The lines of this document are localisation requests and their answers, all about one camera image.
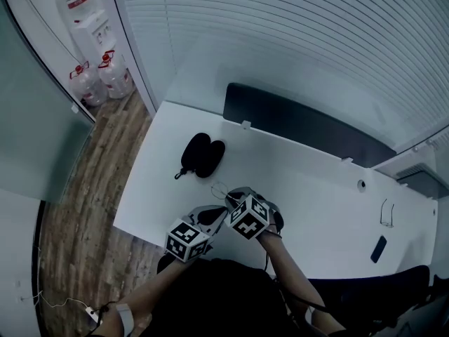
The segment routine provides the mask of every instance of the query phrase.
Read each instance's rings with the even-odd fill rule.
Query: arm
[[[297,297],[317,305],[324,306],[323,299],[310,281],[305,277],[300,268],[296,265],[282,239],[271,233],[263,232],[258,238],[262,247],[267,251],[272,261],[276,276],[285,289]],[[304,319],[308,305],[301,303],[287,296],[288,307],[298,319]],[[312,314],[312,324],[326,334],[341,331],[344,327],[339,324],[331,315],[318,310]]]
[[[147,317],[163,293],[192,263],[193,261],[183,263],[178,259],[174,260],[153,279],[145,282],[142,286],[121,299],[117,304],[126,303],[133,313],[134,321]],[[103,323],[95,330],[93,335],[123,337],[121,318],[115,306],[112,306],[109,312],[105,314]]]

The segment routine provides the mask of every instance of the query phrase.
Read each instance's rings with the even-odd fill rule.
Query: wooden floor
[[[66,297],[95,308],[118,300],[155,274],[163,252],[112,226],[151,124],[138,92],[108,101],[96,119],[62,203],[50,205],[43,217],[39,290],[53,305]],[[49,308],[41,300],[40,307],[50,336],[85,336],[95,326],[81,303]]]

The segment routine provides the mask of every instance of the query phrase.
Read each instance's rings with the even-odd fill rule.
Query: plastic water bottle
[[[86,61],[83,66],[78,65],[70,72],[70,88],[75,96],[82,98],[90,106],[98,106],[107,100],[106,86],[101,82],[94,68]]]
[[[114,57],[114,50],[106,51],[98,65],[98,74],[109,91],[110,98],[124,98],[133,90],[133,79],[129,75],[121,56]]]
[[[86,19],[96,9],[94,0],[56,0],[56,4],[68,27]]]

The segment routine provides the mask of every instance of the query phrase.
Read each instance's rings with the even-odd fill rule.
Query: smartphone
[[[387,239],[383,236],[379,238],[379,242],[376,245],[376,248],[373,251],[373,254],[371,255],[371,261],[374,263],[377,263],[379,260],[380,255],[382,255],[382,252],[384,251],[385,245],[387,244]]]

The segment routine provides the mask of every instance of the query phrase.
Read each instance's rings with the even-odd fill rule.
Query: white desk
[[[198,132],[223,140],[227,149],[207,179],[188,173],[179,180],[181,156]],[[358,180],[366,191],[357,189]],[[194,207],[222,205],[210,186],[250,186],[277,204],[285,220],[283,240],[308,278],[389,275],[428,265],[436,234],[436,201],[401,187],[370,169],[256,130],[243,130],[221,116],[164,102],[149,128],[121,198],[114,226],[163,246],[175,218]],[[380,207],[394,227],[380,225]],[[381,235],[387,246],[377,264],[371,253]],[[222,227],[208,257],[264,266],[256,241]]]

